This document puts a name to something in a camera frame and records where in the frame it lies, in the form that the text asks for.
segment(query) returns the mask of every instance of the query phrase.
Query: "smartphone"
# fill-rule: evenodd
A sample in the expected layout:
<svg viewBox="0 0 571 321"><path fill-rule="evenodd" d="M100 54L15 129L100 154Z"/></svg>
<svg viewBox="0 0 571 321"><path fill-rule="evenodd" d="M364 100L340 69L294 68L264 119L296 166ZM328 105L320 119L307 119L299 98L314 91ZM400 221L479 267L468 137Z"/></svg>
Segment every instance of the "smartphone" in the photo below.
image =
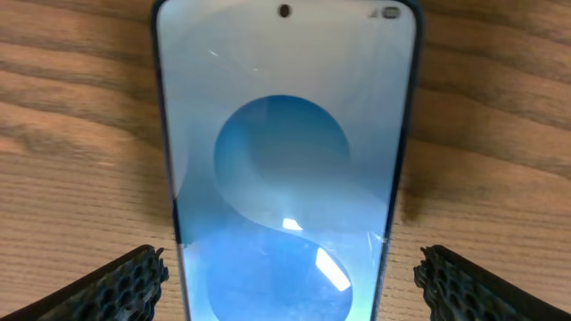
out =
<svg viewBox="0 0 571 321"><path fill-rule="evenodd" d="M377 317L422 18L403 0L161 0L186 317Z"/></svg>

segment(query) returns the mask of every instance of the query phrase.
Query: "honeycomb texture grip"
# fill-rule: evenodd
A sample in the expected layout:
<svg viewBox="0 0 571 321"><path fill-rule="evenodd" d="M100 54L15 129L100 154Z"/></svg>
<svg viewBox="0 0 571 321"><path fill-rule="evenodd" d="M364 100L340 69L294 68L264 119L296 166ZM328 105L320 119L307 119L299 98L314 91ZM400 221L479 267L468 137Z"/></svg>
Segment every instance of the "honeycomb texture grip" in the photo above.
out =
<svg viewBox="0 0 571 321"><path fill-rule="evenodd" d="M169 270L144 245L2 321L151 321Z"/></svg>
<svg viewBox="0 0 571 321"><path fill-rule="evenodd" d="M518 289L443 246L421 249L414 268L431 321L569 321L571 315Z"/></svg>

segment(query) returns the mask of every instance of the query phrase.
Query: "blue phone frame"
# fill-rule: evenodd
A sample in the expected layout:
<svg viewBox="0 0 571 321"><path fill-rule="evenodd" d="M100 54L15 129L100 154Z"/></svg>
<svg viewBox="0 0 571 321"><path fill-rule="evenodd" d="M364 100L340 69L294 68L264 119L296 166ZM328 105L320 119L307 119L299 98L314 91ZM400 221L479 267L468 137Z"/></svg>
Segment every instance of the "blue phone frame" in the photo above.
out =
<svg viewBox="0 0 571 321"><path fill-rule="evenodd" d="M170 199L171 199L171 210L172 210L172 218L173 224L175 229L175 240L177 242L177 251L178 251L178 267L180 271L184 272L184 269L180 262L182 262L181 251L179 249L179 245L181 242L180 237L180 229L178 226L178 206L174 197L173 193L173 185L172 185L172 165L171 165L171 157L170 157L170 139L169 139L169 132L167 130L167 117L165 112L165 103L164 103L164 92L163 92L163 84L162 84L162 70L161 70L161 57L160 57L160 50L159 50L159 35L157 33L157 18L161 6L165 4L169 0L157 0L152 8L152 17L151 17L151 35L153 40L153 62L154 62L154 71L155 71L155 78L157 84L157 96L158 96L158 103L159 109L161 112L161 131L162 131L162 141L163 141L163 148L165 151L166 157L166 168L167 168L167 176L169 180L169 192L170 192ZM410 114L412 110L412 103L414 100L414 92L416 86L418 84L418 73L419 73L419 66L420 66L420 58L422 54L422 44L424 41L425 35L425 18L420 7L420 4L416 0L395 0L402 4L407 5L415 16L416 21L416 36L414 41L414 49L412 54L412 61L410 62L410 75L409 75L409 82L407 85L407 94L406 94L406 102L404 106L404 113L402 117L401 123L401 134L399 137L399 147L397 151L397 159L395 162L395 167L393 171L393 185L391 188L391 199L389 202L389 210L387 213L387 220L386 220L386 228L385 228L385 235L383 242L383 249L381 252L381 260L379 264L379 271L377 272L377 288L375 290L375 298L373 302L373 311L371 313L371 320L375 321L378 317L378 309L381 303L381 291L383 289L383 284L385 280L385 271L386 271L386 260L388 257L388 251L390 247L391 241L391 232L393 227L393 219L394 219L394 207L396 203L396 196L399 188L399 182L401 178L401 169L402 163L404 160L404 152L406 149L407 138L409 135L410 130ZM183 296L185 298L185 309L190 309L187 307L187 293L185 280L185 274L180 274L182 286ZM185 311L186 317L190 319L190 312Z"/></svg>

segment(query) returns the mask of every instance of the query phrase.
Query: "wood grain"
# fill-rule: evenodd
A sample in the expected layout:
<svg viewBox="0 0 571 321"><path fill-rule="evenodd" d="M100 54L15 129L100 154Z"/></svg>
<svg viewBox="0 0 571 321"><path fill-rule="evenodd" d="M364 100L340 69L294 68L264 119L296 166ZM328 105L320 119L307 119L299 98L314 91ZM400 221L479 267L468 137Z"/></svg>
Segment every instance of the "wood grain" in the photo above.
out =
<svg viewBox="0 0 571 321"><path fill-rule="evenodd" d="M151 0L0 2L0 316L142 243L183 304ZM571 311L571 2L425 0L426 46L380 318L427 320L441 243Z"/></svg>

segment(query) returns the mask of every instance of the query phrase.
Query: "wooden table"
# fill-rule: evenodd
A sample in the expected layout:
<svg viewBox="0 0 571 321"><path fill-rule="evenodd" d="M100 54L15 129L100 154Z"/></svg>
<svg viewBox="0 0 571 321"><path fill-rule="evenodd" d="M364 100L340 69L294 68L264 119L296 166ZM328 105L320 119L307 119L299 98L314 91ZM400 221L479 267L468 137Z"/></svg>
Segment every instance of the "wooden table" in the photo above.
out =
<svg viewBox="0 0 571 321"><path fill-rule="evenodd" d="M444 244L571 311L571 2L426 0L426 50L380 318ZM151 0L0 2L0 316L139 244L182 320Z"/></svg>

